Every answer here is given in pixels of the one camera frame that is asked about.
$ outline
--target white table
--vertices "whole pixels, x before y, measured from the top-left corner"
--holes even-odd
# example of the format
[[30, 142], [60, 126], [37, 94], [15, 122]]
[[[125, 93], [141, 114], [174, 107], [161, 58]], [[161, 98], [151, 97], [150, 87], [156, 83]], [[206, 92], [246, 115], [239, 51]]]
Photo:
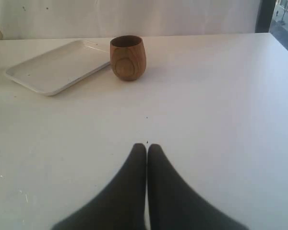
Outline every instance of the white table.
[[0, 230], [50, 229], [136, 142], [161, 144], [187, 183], [250, 229], [288, 230], [288, 52], [270, 34], [145, 37], [139, 80], [105, 68], [53, 97], [3, 77], [71, 40], [0, 41]]

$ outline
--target wood grain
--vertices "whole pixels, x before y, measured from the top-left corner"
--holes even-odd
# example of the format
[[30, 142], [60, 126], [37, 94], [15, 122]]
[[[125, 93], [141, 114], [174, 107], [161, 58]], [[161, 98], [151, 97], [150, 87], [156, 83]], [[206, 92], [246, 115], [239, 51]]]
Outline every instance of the wood grain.
[[113, 72], [125, 81], [138, 79], [146, 69], [146, 54], [140, 37], [127, 35], [110, 42], [110, 62]]

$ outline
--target white rectangular tray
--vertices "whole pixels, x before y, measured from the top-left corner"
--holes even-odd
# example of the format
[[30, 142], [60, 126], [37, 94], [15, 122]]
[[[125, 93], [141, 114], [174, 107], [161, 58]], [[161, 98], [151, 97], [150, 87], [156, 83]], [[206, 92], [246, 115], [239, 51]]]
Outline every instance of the white rectangular tray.
[[5, 71], [7, 78], [43, 95], [55, 95], [109, 64], [109, 48], [78, 40]]

